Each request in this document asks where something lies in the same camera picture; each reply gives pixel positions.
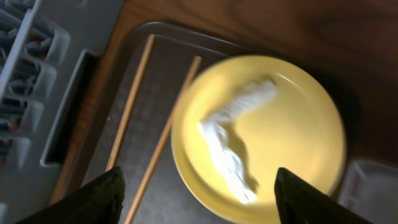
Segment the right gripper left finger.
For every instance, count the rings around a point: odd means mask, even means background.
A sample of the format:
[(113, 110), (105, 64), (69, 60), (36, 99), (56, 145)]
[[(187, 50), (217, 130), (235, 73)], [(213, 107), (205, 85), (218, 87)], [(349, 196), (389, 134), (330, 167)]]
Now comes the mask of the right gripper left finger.
[(118, 223), (123, 209), (125, 180), (114, 167), (63, 200), (21, 221), (20, 224)]

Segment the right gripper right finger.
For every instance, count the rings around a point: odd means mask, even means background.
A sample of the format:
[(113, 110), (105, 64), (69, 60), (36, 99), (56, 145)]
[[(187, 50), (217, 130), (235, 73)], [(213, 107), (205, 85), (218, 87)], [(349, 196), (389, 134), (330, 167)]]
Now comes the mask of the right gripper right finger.
[(286, 168), (278, 168), (274, 192), (281, 224), (370, 224)]

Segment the white napkin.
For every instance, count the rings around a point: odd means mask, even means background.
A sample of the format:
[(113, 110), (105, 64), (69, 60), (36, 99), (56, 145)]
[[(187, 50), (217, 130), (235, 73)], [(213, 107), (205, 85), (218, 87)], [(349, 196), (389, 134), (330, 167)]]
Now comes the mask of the white napkin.
[(224, 178), (229, 191), (244, 205), (254, 203), (257, 196), (246, 182), (246, 168), (241, 156), (229, 145), (231, 132), (226, 126), (267, 104), (276, 95), (277, 87), (272, 81), (247, 83), (219, 110), (197, 124), (214, 168)]

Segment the wooden chopstick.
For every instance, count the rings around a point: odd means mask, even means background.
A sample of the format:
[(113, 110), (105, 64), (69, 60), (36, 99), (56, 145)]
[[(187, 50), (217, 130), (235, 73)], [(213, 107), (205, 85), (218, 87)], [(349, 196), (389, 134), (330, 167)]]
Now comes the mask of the wooden chopstick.
[(130, 115), (131, 115), (131, 112), (132, 112), (132, 109), (134, 106), (134, 102), (135, 102), (135, 99), (137, 96), (137, 92), (139, 91), (141, 80), (144, 76), (144, 72), (145, 72), (147, 63), (149, 61), (150, 54), (152, 52), (154, 42), (155, 42), (155, 34), (149, 35), (147, 38), (143, 53), (141, 55), (141, 59), (138, 64), (136, 73), (135, 73), (134, 81), (133, 81), (133, 83), (131, 85), (131, 89), (129, 91), (129, 95), (128, 95), (128, 98), (126, 101), (125, 108), (123, 110), (119, 128), (118, 128), (116, 137), (114, 139), (112, 150), (111, 150), (111, 153), (109, 155), (109, 159), (108, 159), (108, 162), (106, 165), (106, 169), (105, 169), (106, 172), (111, 170), (115, 166), (116, 159), (119, 154), (119, 150), (120, 150), (120, 147), (121, 147), (121, 144), (123, 141), (123, 137), (126, 132), (129, 118), (130, 118)]
[(143, 178), (141, 180), (141, 183), (140, 183), (139, 188), (138, 188), (138, 190), (136, 192), (134, 200), (132, 201), (132, 204), (131, 204), (131, 206), (129, 208), (127, 216), (126, 216), (126, 218), (125, 218), (125, 220), (123, 222), (124, 224), (131, 224), (132, 221), (133, 221), (133, 218), (134, 218), (134, 216), (135, 216), (135, 214), (137, 212), (137, 209), (139, 208), (139, 205), (140, 205), (141, 200), (142, 200), (142, 198), (144, 196), (146, 188), (147, 188), (147, 186), (149, 184), (149, 181), (150, 181), (150, 179), (152, 177), (152, 174), (154, 173), (155, 168), (157, 166), (157, 163), (158, 163), (158, 161), (160, 159), (160, 156), (161, 156), (161, 153), (162, 153), (162, 151), (164, 149), (165, 143), (167, 142), (168, 137), (170, 135), (170, 130), (171, 130), (171, 127), (172, 127), (172, 122), (173, 122), (175, 110), (176, 110), (178, 104), (180, 103), (180, 100), (182, 99), (185, 91), (188, 89), (188, 87), (190, 86), (191, 82), (195, 78), (195, 75), (197, 74), (198, 69), (200, 68), (202, 60), (203, 59), (200, 56), (194, 56), (194, 58), (193, 58), (193, 61), (192, 61), (192, 64), (191, 64), (191, 66), (189, 68), (187, 76), (184, 79), (183, 85), (182, 85), (182, 87), (180, 89), (180, 92), (179, 92), (179, 94), (177, 96), (177, 99), (176, 99), (176, 101), (175, 101), (175, 103), (173, 105), (173, 108), (172, 108), (172, 110), (170, 112), (170, 115), (169, 115), (169, 117), (167, 119), (167, 122), (166, 122), (166, 124), (164, 126), (164, 129), (163, 129), (163, 131), (162, 131), (162, 133), (160, 135), (160, 138), (159, 138), (159, 140), (158, 140), (158, 142), (156, 144), (156, 147), (154, 149), (154, 153), (153, 153), (153, 155), (152, 155), (152, 157), (151, 157), (151, 159), (149, 161), (149, 165), (148, 165), (148, 167), (147, 167), (147, 169), (146, 169), (146, 171), (144, 173), (144, 176), (143, 176)]

